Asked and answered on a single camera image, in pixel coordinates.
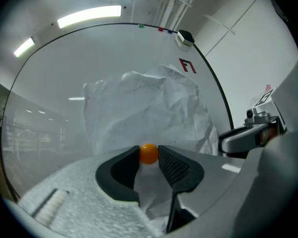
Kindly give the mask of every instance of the ceiling light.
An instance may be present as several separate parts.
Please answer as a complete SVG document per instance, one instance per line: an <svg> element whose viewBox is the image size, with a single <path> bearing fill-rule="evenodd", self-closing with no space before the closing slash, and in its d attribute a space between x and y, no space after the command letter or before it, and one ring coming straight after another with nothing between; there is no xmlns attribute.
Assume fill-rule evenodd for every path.
<svg viewBox="0 0 298 238"><path fill-rule="evenodd" d="M93 18L104 18L104 17L119 17L121 15L121 6L103 6L96 7L87 10L81 10L73 14L67 15L58 20L60 28L78 23L84 20L93 19Z"/></svg>
<svg viewBox="0 0 298 238"><path fill-rule="evenodd" d="M82 101L85 100L84 97L74 97L74 98L69 98L70 101Z"/></svg>
<svg viewBox="0 0 298 238"><path fill-rule="evenodd" d="M15 56L18 58L24 51L34 45L34 41L32 38L28 39L25 43L23 43L15 52Z"/></svg>

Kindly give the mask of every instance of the black rim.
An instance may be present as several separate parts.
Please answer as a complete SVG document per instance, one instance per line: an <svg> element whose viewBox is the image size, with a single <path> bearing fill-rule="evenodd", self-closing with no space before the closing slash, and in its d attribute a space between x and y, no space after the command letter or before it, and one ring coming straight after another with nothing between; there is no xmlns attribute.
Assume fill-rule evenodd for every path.
<svg viewBox="0 0 298 238"><path fill-rule="evenodd" d="M23 66L21 67L21 69L20 69L19 72L17 73L17 75L16 75L16 77L15 77L15 79L14 79L14 81L13 81L13 84L12 84L12 86L11 86L11 89L10 89L10 91L9 91L9 94L8 94L8 97L7 97L7 100L6 100L6 104L7 104L8 101L9 101L10 93L11 93L11 91L12 91L12 89L13 89L13 86L14 86L14 84L15 84L15 81L16 81L16 79L18 78L20 72L22 71L24 65L28 62L28 60L30 59L31 56L33 56L36 52L38 52L40 49L42 49L42 48L45 47L46 45L50 44L50 43L53 42L53 41L56 41L56 40L59 39L59 38L62 38L62 37L64 37L64 36L66 36L66 35L68 35L68 34L72 34L72 33L75 33L75 32L77 32L77 31L84 30L84 29L87 29L87 28L92 28L92 27L97 27L97 26L106 26L106 25L139 25L139 24L140 24L140 23L106 23L106 24L100 24L100 25L87 26L87 27L83 27L83 28L74 30L74 31L72 31L72 32L66 33L66 34L64 34L64 35L61 35L61 36L59 36L59 37L57 37L57 38L51 40L51 41L48 42L47 44L41 46L40 48L38 48L35 52L33 52L33 53L28 57L28 59L24 62ZM153 27L153 28L163 28L163 27L152 26L152 25L146 25L146 24L142 24L142 25L147 26L147 27ZM204 57L204 55L201 53L201 51L198 49L198 47L197 47L195 44L194 44L193 46L195 47L195 49L197 50L197 52L200 54L200 56L202 57L202 59L204 60L204 62L207 64L207 66L208 66L210 72L212 73L212 75L213 75L213 77L214 77L214 79L215 79L215 81L216 81L216 83L217 83L217 85L218 85L218 88L220 89L222 98L223 98L224 103L225 103L225 106L226 106L226 111L227 111L227 116L228 116L229 123L230 123L230 128L231 128L231 129L234 129L232 115L231 115L231 113L230 113L230 109L229 109L229 106L228 106L228 102L227 102L226 96L225 96L225 94L224 94L224 91L223 91L223 89L222 89L222 87L221 87L221 84L220 84L220 82L219 82L217 76L215 75L215 73L214 73L212 67L210 66L210 64L208 63L208 61L206 60L206 58ZM7 184L8 184L8 188L9 188L10 193L13 195L13 198L14 198L15 195L18 195L18 194L17 194L17 192L14 190L12 184L10 183L10 181L8 180L8 178L7 178L6 174L5 174L4 164L3 164L3 152L2 152L2 151L1 151L1 164L2 164L2 169L3 169L3 173L4 173L4 176L5 176L5 179L6 179Z"/></svg>

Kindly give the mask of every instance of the orange ball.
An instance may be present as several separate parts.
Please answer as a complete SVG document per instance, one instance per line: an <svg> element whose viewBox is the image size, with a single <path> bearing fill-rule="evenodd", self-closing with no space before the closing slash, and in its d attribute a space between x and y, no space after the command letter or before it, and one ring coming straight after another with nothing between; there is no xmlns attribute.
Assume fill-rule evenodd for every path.
<svg viewBox="0 0 298 238"><path fill-rule="evenodd" d="M153 144L145 144L139 149L139 159L142 163L152 164L159 157L158 148Z"/></svg>

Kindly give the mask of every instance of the white ceiling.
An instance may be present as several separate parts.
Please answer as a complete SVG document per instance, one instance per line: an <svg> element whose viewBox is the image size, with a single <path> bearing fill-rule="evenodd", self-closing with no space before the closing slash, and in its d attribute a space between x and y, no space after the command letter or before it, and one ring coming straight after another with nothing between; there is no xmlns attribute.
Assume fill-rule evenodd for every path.
<svg viewBox="0 0 298 238"><path fill-rule="evenodd" d="M31 52L60 35L73 30L103 23L131 22L133 0L14 0L7 9L10 13L0 26L0 84L10 89L12 83ZM153 24L160 0L135 0L133 22ZM57 19L68 14L105 5L121 5L121 17L88 20L60 29ZM203 13L211 14L221 5L221 0L194 0L192 8L179 24L179 29L193 36L207 21ZM36 45L16 58L13 52L29 37Z"/></svg>

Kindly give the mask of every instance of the red sticker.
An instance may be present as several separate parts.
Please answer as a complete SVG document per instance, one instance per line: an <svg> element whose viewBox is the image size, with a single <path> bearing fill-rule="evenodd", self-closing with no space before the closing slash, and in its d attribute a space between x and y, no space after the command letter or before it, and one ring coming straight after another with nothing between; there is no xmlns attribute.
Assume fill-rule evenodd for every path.
<svg viewBox="0 0 298 238"><path fill-rule="evenodd" d="M193 67L193 65L190 61L187 61L187 60L184 60L184 59L181 59L181 58L179 58L179 60L180 60L180 63L182 64L182 67L183 67L185 72L188 72L187 66L189 64L191 66L191 69L192 69L193 73L196 74L196 71L195 71L195 69L194 69L194 67Z"/></svg>

